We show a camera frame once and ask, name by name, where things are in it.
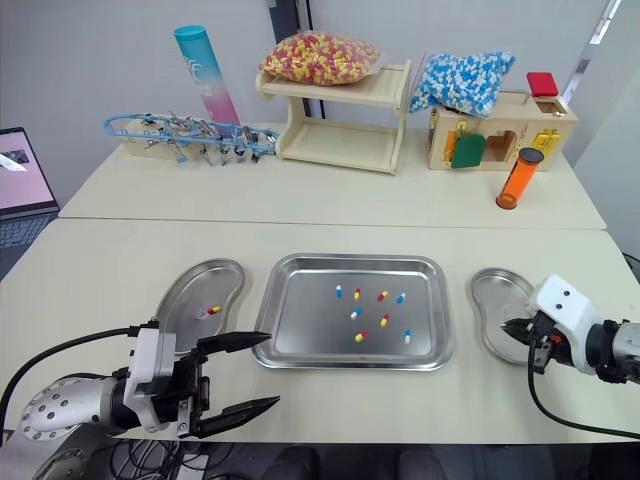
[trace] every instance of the laptop keyboard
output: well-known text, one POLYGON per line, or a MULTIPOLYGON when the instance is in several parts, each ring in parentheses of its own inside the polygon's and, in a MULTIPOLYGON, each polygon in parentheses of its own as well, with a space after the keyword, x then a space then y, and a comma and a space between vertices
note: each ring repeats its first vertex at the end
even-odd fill
POLYGON ((36 217, 0 224, 0 248, 30 245, 48 220, 49 217, 36 217))

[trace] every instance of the orange tube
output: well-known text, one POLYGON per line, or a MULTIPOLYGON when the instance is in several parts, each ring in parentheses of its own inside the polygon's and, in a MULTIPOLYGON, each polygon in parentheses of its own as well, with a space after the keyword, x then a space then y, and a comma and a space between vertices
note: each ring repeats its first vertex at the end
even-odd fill
POLYGON ((502 192, 496 198, 499 207, 511 210, 518 206, 518 200, 524 193, 538 165, 544 160, 544 155, 535 148, 523 148, 516 164, 513 166, 507 182, 502 187, 502 192))

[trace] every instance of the robotic arm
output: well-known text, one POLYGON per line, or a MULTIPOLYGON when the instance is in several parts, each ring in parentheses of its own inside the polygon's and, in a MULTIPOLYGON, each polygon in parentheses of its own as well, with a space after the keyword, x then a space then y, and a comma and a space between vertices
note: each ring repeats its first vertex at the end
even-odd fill
POLYGON ((108 377, 63 377, 29 402, 19 427, 0 448, 0 478, 79 479, 105 435, 139 426, 157 432, 176 422, 179 438, 205 438, 244 425, 280 397, 250 400, 202 419, 210 406, 202 364, 212 353, 243 350, 269 338, 262 332, 224 333, 177 354, 175 334, 160 332, 156 321, 143 325, 128 367, 108 377))
POLYGON ((536 373, 555 359, 605 382, 640 383, 640 324, 605 320, 558 275, 534 289, 527 309, 533 318, 509 320, 502 328, 525 345, 535 343, 536 373))

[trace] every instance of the metal tray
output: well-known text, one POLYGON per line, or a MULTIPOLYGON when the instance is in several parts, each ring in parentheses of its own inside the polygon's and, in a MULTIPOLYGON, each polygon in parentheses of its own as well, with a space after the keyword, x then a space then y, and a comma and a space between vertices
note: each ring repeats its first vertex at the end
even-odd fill
POLYGON ((529 318, 525 305, 533 287, 504 268, 480 270, 471 279, 471 294, 480 317, 482 340, 491 353, 509 363, 526 365, 529 349, 504 333, 500 325, 529 318))
POLYGON ((214 259, 184 272, 171 285, 156 311, 160 330, 176 334, 176 351, 186 352, 199 338, 224 330, 231 304, 244 285, 242 267, 233 260, 214 259), (221 306, 210 315, 207 309, 221 306))
POLYGON ((253 349, 267 367, 435 370, 453 353, 444 274, 424 257, 285 257, 271 271, 256 330, 273 335, 253 349), (389 294, 379 301, 383 291, 389 294), (352 319, 356 308, 362 313, 352 319), (363 331, 366 338, 356 342, 363 331))

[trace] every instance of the white table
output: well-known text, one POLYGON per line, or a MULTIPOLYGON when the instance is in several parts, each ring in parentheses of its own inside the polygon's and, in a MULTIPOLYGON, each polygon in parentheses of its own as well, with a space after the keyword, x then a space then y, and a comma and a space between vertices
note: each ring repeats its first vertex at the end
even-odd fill
POLYGON ((426 132, 408 130, 396 176, 278 160, 210 167, 118 147, 62 210, 68 218, 475 228, 604 229, 560 156, 512 211, 495 204, 508 172, 427 168, 426 132))
MULTIPOLYGON (((640 286, 602 231, 58 220, 0 285, 0 384, 27 358, 53 344, 146 321, 177 276, 205 259, 227 257, 243 265, 247 282, 232 309, 230 328, 252 329, 272 266, 300 251, 413 254, 436 261, 446 277, 454 356, 435 372, 403 372, 270 370, 258 365, 250 351, 217 354, 205 369, 215 409, 274 394, 282 400, 214 440, 620 440, 571 430, 543 417, 529 398, 525 370, 503 363, 483 346, 467 292, 471 276, 485 267, 512 269, 534 284, 555 272, 609 318, 638 322, 640 286)), ((130 345, 124 338, 96 342, 37 366, 16 391, 8 426, 16 425, 36 391, 59 376, 110 373, 126 365, 130 345)), ((635 385, 605 384, 555 362, 536 380, 543 403, 561 416, 640 431, 635 385)), ((171 428, 157 438, 174 434, 171 428)))

